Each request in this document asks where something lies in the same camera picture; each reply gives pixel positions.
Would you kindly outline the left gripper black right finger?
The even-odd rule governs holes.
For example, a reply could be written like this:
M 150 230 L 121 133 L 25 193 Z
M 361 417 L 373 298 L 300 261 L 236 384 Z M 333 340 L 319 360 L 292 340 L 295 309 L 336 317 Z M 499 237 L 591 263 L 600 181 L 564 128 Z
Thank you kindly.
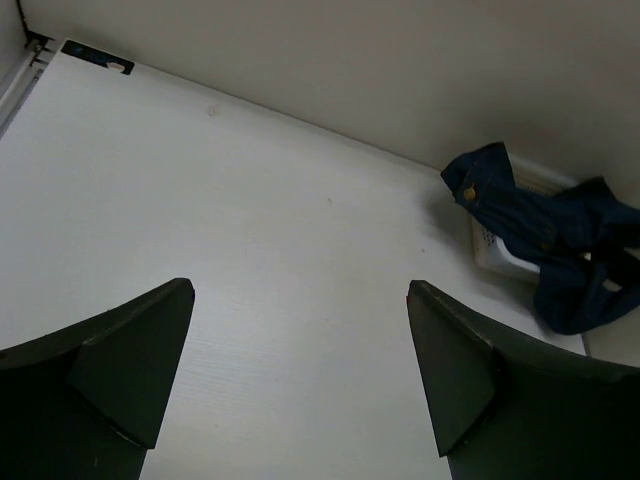
M 635 479 L 639 371 L 484 316 L 423 280 L 407 309 L 438 453 L 455 479 Z

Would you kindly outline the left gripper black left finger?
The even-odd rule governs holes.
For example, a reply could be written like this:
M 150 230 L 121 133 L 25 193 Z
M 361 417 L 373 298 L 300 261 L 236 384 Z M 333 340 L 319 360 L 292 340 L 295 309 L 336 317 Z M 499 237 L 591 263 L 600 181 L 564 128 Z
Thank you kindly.
M 155 448 L 195 289 L 176 278 L 1 352 L 4 479 L 137 479 Z

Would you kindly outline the dark blue denim trousers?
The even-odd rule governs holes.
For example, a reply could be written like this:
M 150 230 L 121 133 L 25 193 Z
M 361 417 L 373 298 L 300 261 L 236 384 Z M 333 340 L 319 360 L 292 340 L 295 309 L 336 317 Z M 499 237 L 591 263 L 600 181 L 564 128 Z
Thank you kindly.
M 452 160 L 441 177 L 456 203 L 539 268 L 534 307 L 556 333 L 610 324 L 639 305 L 639 211 L 601 177 L 555 195 L 518 187 L 506 147 L 491 143 Z

